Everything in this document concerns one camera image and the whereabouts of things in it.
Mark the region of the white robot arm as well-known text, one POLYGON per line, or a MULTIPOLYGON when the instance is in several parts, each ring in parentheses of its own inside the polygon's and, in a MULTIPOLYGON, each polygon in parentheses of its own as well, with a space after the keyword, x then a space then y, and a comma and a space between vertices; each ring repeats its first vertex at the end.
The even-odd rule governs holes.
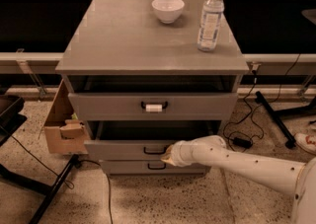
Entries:
POLYGON ((316 224, 316 158, 307 163, 228 150, 218 135, 177 141, 162 155, 164 163, 201 164, 247 178, 293 198, 290 224, 316 224))

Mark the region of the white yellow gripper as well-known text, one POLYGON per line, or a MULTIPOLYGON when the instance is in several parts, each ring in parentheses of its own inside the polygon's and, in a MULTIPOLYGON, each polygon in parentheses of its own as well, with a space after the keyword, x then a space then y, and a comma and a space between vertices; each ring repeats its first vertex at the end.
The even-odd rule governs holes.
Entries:
POLYGON ((195 162, 193 141, 178 141, 170 145, 161 156, 161 161, 175 167, 190 166, 195 162))

